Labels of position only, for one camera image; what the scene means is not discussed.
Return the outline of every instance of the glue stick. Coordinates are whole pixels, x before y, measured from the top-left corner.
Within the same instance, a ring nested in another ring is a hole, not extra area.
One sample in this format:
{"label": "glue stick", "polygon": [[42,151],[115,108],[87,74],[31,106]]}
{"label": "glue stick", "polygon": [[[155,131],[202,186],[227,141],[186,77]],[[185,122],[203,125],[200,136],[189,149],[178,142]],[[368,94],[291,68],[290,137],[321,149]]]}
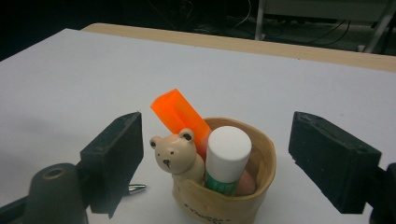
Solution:
{"label": "glue stick", "polygon": [[232,126],[214,130],[207,145],[206,187],[234,196],[250,151],[250,138],[242,130]]}
{"label": "glue stick", "polygon": [[171,133],[178,134],[182,129],[191,129],[197,153],[205,160],[207,138],[211,130],[180,91],[174,89],[159,96],[151,104],[151,109]]}

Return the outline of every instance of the wooden table edge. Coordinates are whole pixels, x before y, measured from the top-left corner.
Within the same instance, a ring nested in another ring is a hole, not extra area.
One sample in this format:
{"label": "wooden table edge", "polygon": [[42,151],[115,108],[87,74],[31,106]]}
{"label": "wooden table edge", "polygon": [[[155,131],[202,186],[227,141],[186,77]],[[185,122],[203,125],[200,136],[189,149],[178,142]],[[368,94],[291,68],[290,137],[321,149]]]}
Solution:
{"label": "wooden table edge", "polygon": [[396,73],[396,57],[388,55],[369,54],[338,49],[320,49],[217,35],[199,35],[107,23],[94,23],[85,27],[82,31],[195,47],[225,49],[323,63],[337,63]]}

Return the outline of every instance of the orange highlighter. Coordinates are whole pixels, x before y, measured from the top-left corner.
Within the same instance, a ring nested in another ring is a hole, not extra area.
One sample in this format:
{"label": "orange highlighter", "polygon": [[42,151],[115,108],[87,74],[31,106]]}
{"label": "orange highlighter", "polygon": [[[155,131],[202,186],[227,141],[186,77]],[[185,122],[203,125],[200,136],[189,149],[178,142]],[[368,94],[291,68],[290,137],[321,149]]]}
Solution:
{"label": "orange highlighter", "polygon": [[205,161],[207,139],[211,130],[180,91],[174,89],[159,96],[151,104],[151,109],[171,133],[179,133],[185,128],[191,129],[197,153]]}

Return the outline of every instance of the beige pen holder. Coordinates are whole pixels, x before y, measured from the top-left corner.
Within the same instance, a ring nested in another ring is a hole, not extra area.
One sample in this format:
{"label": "beige pen holder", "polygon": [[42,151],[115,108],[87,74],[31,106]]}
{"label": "beige pen holder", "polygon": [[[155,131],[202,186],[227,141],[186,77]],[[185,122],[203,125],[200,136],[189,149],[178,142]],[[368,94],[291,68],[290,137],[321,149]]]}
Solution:
{"label": "beige pen holder", "polygon": [[179,207],[203,223],[253,223],[276,172],[276,153],[272,141],[254,127],[233,119],[205,119],[211,130],[234,126],[250,137],[252,149],[246,170],[256,180],[257,190],[248,196],[229,197],[194,183],[174,180],[173,195]]}

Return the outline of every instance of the ceramic bear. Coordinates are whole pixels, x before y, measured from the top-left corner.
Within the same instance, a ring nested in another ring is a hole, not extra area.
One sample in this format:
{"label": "ceramic bear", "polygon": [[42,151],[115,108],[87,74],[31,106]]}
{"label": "ceramic bear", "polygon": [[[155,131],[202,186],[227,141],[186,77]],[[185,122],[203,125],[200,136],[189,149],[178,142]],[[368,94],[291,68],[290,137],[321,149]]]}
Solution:
{"label": "ceramic bear", "polygon": [[155,150],[158,165],[172,174],[174,180],[190,179],[200,184],[203,182],[205,164],[197,154],[192,130],[183,129],[179,134],[164,138],[154,136],[149,143]]}

